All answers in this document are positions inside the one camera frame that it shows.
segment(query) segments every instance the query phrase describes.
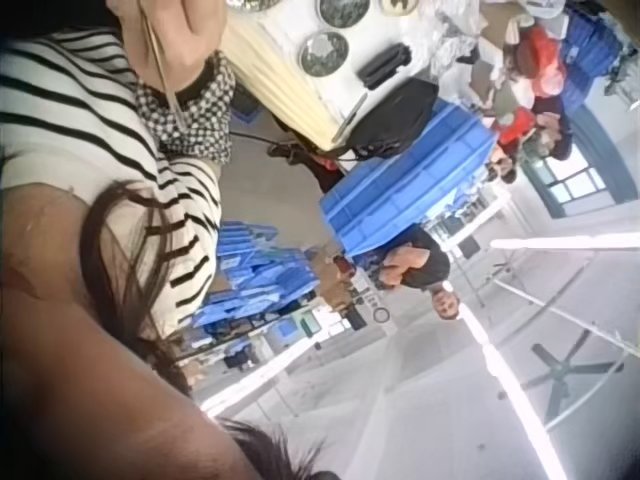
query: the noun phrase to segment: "striped shirt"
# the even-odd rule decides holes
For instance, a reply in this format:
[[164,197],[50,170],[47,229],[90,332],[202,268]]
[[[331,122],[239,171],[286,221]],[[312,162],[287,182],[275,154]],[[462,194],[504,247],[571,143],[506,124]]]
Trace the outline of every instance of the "striped shirt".
[[[7,159],[1,188],[47,184],[92,205],[112,183],[130,181],[155,196],[170,222],[173,261],[152,314],[168,335],[198,308],[216,269],[216,164],[230,157],[235,85],[226,60],[214,56],[213,79],[185,106],[189,130],[180,134],[168,109],[136,78],[112,31],[14,42],[1,55],[0,138]],[[107,220],[127,256],[144,214],[143,207],[124,203]],[[150,247],[159,233],[148,228]],[[144,267],[138,276],[145,278]]]

